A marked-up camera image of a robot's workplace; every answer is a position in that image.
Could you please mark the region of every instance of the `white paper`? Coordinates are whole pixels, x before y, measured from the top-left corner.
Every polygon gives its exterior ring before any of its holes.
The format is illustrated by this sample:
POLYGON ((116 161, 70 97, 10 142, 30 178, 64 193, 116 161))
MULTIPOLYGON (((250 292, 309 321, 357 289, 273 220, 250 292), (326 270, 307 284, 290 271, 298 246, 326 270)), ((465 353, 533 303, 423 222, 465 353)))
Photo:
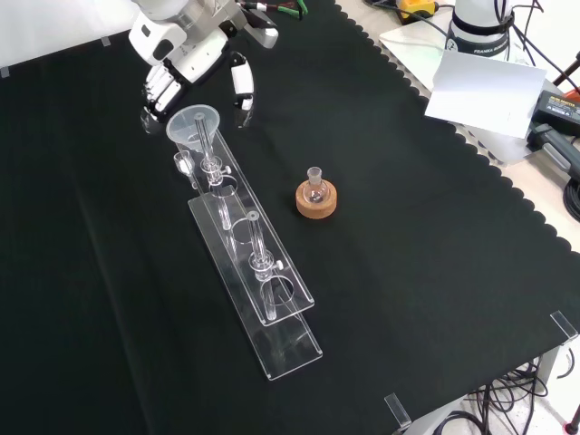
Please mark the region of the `white paper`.
POLYGON ((426 116, 524 139, 546 70, 445 51, 426 116))

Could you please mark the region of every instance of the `black cable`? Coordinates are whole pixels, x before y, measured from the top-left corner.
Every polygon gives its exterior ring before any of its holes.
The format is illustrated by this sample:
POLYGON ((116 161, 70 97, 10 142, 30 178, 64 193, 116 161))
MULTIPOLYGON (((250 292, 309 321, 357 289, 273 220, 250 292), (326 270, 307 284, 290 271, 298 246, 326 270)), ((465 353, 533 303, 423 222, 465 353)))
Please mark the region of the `black cable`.
POLYGON ((533 9, 539 9, 540 11, 544 12, 544 9, 540 5, 538 5, 538 6, 536 6, 536 5, 515 5, 515 6, 511 6, 512 9, 516 9, 517 7, 531 7, 533 9))
POLYGON ((530 45, 530 47, 532 47, 540 56, 542 56, 546 62, 548 62, 550 65, 552 65, 561 75, 563 75, 565 77, 566 80, 568 80, 570 82, 570 84, 572 84, 572 86, 574 87, 574 89, 576 90, 576 92, 578 92, 578 94, 580 95, 580 89, 578 89, 578 86, 576 86, 576 83, 574 83, 574 81, 570 78, 570 76, 568 76, 565 72, 563 72, 555 63, 553 63, 545 54, 543 54, 528 38, 527 36, 525 36, 524 34, 522 34, 522 31, 519 30, 517 28, 516 25, 514 25, 514 31, 519 34, 520 36, 522 36, 527 43, 530 45))
POLYGON ((524 38, 522 36, 520 36, 518 32, 516 32, 516 36, 521 41, 522 47, 523 47, 524 51, 527 53, 527 57, 529 57, 529 60, 532 62, 532 65, 536 66, 536 61, 534 60, 534 56, 532 56, 532 53, 529 51, 529 48, 526 46, 526 44, 524 42, 524 38))
POLYGON ((541 363, 541 358, 538 359, 538 363, 529 362, 527 368, 525 369, 515 369, 504 376, 500 376, 491 384, 485 385, 484 387, 473 391, 471 394, 475 395, 475 399, 467 398, 466 401, 475 401, 478 406, 478 416, 466 412, 457 411, 452 412, 447 419, 445 419, 441 425, 433 432, 433 435, 442 435, 443 428, 445 424, 449 421, 456 419, 467 419, 476 424, 482 435, 489 434, 489 413, 492 409, 500 412, 500 414, 506 417, 507 423, 511 426, 511 429, 518 435, 518 431, 514 422, 509 418, 509 413, 514 410, 517 401, 523 401, 528 396, 530 397, 530 411, 527 416, 526 426, 522 435, 526 435, 530 427, 530 423, 534 416, 535 410, 535 398, 545 397, 547 395, 547 389, 545 393, 537 392, 537 385, 541 384, 544 388, 545 384, 541 379, 538 378, 538 367, 541 363), (525 392, 522 397, 516 398, 515 391, 521 390, 525 392), (499 397, 499 392, 503 392, 506 396, 505 398, 499 397))
POLYGON ((484 433, 484 430, 486 429, 483 426, 483 423, 475 415, 466 411, 454 411, 447 416, 447 418, 437 427, 435 431, 433 431, 433 435, 442 435, 443 428, 445 427, 445 425, 450 421, 457 419, 465 419, 471 421, 472 423, 475 423, 478 429, 481 430, 481 433, 484 433))
MULTIPOLYGON (((536 4, 536 0, 532 0, 532 5, 536 4)), ((531 7, 529 10, 529 14, 527 15, 527 20, 526 20, 526 27, 524 28, 524 50, 526 50, 526 38, 527 38, 527 28, 529 27, 529 23, 530 21, 532 21, 532 14, 534 13, 534 8, 531 7)))
POLYGON ((580 222, 580 183, 570 179, 564 188, 564 206, 572 218, 580 222))
POLYGON ((570 368, 568 369, 568 371, 560 376, 558 376, 556 379, 564 379, 568 376, 570 376, 570 373, 574 371, 574 367, 576 366, 576 360, 574 358, 574 352, 572 352, 572 349, 568 349, 568 351, 570 352, 570 368))
POLYGON ((400 9, 399 7, 396 7, 396 6, 386 5, 384 3, 386 1, 389 1, 389 0, 382 0, 381 2, 373 3, 372 5, 373 6, 383 7, 385 9, 391 9, 392 11, 403 12, 404 14, 410 15, 413 18, 415 18, 416 20, 422 21, 423 23, 427 23, 431 27, 437 29, 437 31, 438 32, 441 32, 443 34, 443 36, 445 36, 445 38, 447 39, 447 32, 445 32, 443 29, 441 29, 438 25, 436 25, 433 22, 429 21, 427 18, 422 17, 419 14, 414 14, 413 12, 405 11, 404 9, 400 9))

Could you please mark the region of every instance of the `floor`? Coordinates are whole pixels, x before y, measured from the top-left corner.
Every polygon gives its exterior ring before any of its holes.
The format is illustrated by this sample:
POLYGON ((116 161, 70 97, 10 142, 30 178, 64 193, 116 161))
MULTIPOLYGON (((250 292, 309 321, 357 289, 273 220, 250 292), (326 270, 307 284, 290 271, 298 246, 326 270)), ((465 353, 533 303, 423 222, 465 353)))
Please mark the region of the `floor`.
MULTIPOLYGON (((570 343, 576 359, 580 360, 580 340, 570 343)), ((548 395, 536 398, 534 416, 528 435, 560 435, 565 433, 564 425, 572 420, 578 405, 580 405, 580 368, 576 367, 572 374, 564 379, 557 376, 564 374, 570 364, 567 351, 560 352, 554 366, 554 371, 548 382, 548 395)), ((478 414, 477 405, 473 401, 464 401, 461 408, 478 414)), ((508 415, 518 433, 524 429, 529 413, 529 400, 524 399, 516 404, 508 415)), ((505 417, 496 413, 490 420, 490 432, 493 435, 514 434, 505 417)), ((466 420, 454 420, 445 426, 443 435, 479 435, 479 429, 466 420)))

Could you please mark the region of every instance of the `acrylic stand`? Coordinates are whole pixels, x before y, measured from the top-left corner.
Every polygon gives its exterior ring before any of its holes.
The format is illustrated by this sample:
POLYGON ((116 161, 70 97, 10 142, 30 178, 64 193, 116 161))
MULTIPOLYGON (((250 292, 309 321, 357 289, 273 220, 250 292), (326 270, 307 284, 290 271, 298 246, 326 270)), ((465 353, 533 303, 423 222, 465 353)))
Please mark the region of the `acrylic stand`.
POLYGON ((217 113, 202 108, 186 108, 169 122, 179 149, 174 160, 199 193, 191 212, 266 377, 274 380, 323 354, 301 314, 314 299, 217 130, 217 113))

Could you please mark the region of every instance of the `table leg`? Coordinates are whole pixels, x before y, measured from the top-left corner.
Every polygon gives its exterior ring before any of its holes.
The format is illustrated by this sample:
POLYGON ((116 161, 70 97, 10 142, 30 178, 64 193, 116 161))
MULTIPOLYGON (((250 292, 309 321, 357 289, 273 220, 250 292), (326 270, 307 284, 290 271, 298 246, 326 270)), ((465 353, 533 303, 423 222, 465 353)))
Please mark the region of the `table leg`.
MULTIPOLYGON (((544 383, 544 385, 547 385, 547 382, 550 379, 550 375, 552 374, 552 369, 554 368, 554 363, 556 362, 558 353, 563 347, 564 346, 558 346, 542 355, 542 362, 537 369, 537 377, 544 383)), ((545 389, 541 383, 537 385, 537 392, 540 394, 545 392, 545 389)))

